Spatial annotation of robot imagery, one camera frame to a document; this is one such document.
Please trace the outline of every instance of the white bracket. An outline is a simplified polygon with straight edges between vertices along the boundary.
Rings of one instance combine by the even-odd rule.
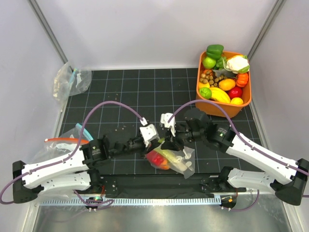
[[[73,189],[86,190],[90,188],[90,181],[90,176],[87,172],[57,176],[41,183],[44,190],[42,190],[39,195]]]
[[[148,146],[153,139],[160,139],[159,134],[153,124],[149,124],[146,127],[140,127],[140,133],[143,136],[146,146]]]
[[[29,173],[30,170],[33,170],[37,167],[63,160],[66,157],[68,157],[69,154],[49,159],[41,163],[26,164],[24,169],[22,170],[22,174]],[[78,171],[86,171],[88,170],[88,166],[83,164],[83,161],[84,161],[83,151],[77,150],[74,156],[71,159],[67,160],[66,162],[62,162],[60,164],[56,164],[51,167],[40,169],[37,170],[36,172],[24,176],[22,178],[22,180],[25,181],[24,186],[26,188],[32,189],[37,187],[41,183],[45,183],[48,180],[55,178],[56,176],[71,174]]]
[[[143,120],[140,120],[140,123],[143,125],[143,126],[146,126],[148,124],[147,120],[143,117]]]
[[[259,150],[267,153],[268,155],[276,158],[277,160],[281,160],[282,162],[288,163],[289,166],[298,167],[296,165],[296,161],[292,159],[288,159],[286,157],[277,155],[274,152],[267,150],[266,148],[254,143],[250,139],[246,138],[243,134],[241,137],[246,140],[248,143],[253,145],[254,147],[258,148]],[[280,184],[288,184],[292,180],[290,179],[291,176],[295,176],[296,171],[289,166],[284,166],[282,164],[277,163],[276,161],[271,160],[270,158],[260,154],[259,152],[251,149],[249,146],[245,145],[242,140],[238,136],[232,141],[233,146],[227,149],[227,154],[236,156],[241,158],[254,166],[262,169],[266,173],[268,173],[271,177],[275,178]]]
[[[274,193],[270,186],[274,182],[274,178],[267,173],[242,171],[234,168],[228,175],[228,183],[235,188],[258,189]]]
[[[172,133],[172,135],[175,137],[175,125],[176,125],[176,121],[175,121],[175,117],[173,117],[173,119],[169,121],[169,119],[172,117],[173,114],[171,113],[166,113],[166,114],[161,114],[161,118],[160,118],[160,126],[165,128],[170,129],[170,132]]]

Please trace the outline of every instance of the orange basket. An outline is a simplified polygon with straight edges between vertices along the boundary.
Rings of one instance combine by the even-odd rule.
[[[226,52],[223,51],[222,56],[226,57],[226,58],[230,58],[233,57],[235,55],[240,55],[239,53],[236,52]],[[198,83],[199,83],[199,78],[201,76],[201,74],[203,73],[203,71],[205,70],[203,64],[202,64],[202,60],[206,57],[206,53],[202,53],[199,59],[199,68],[198,68],[198,72],[197,72],[197,100],[204,99],[199,91],[198,91]],[[233,105],[233,104],[228,104],[228,103],[221,103],[221,102],[216,102],[219,106],[221,106],[228,114],[229,117],[235,117],[243,107],[249,105],[249,103],[251,102],[251,78],[250,78],[250,71],[248,72],[248,76],[249,76],[249,81],[247,83],[247,85],[242,88],[242,99],[244,104],[242,105]],[[220,116],[220,117],[225,117],[224,114],[214,105],[211,104],[207,104],[206,102],[197,102],[195,103],[196,108],[200,109],[201,111],[204,111],[206,114],[208,115],[215,115],[215,116]]]

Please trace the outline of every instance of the lemon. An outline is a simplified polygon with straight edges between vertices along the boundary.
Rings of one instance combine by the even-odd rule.
[[[231,100],[231,104],[233,104],[233,105],[242,105],[243,104],[243,100],[241,98],[233,98]]]

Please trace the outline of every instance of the black grid mat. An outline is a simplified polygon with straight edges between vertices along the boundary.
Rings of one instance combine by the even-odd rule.
[[[61,133],[82,123],[89,111],[102,101],[120,101],[155,123],[159,127],[162,113],[173,113],[184,103],[196,98],[197,69],[112,70],[94,71],[87,92],[69,98]],[[176,116],[183,121],[188,106]],[[211,116],[213,122],[228,124],[225,118]],[[248,138],[260,144],[257,129],[249,107],[233,118],[236,128]],[[107,105],[98,109],[90,118],[86,129],[94,137],[101,137],[118,127],[125,127],[134,136],[139,126],[138,119],[127,109]],[[248,171],[259,171],[253,165],[228,154],[208,149],[202,142],[190,144],[196,150],[196,173],[216,173],[224,166],[233,166]],[[168,174],[173,170],[156,170],[139,155],[114,159],[101,168],[102,174]]]

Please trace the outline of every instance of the green bell pepper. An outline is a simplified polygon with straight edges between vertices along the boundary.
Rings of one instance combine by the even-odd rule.
[[[209,45],[207,47],[206,54],[210,58],[218,60],[221,57],[223,49],[224,49],[224,47],[222,45],[220,45],[220,44],[212,44],[212,45]]]

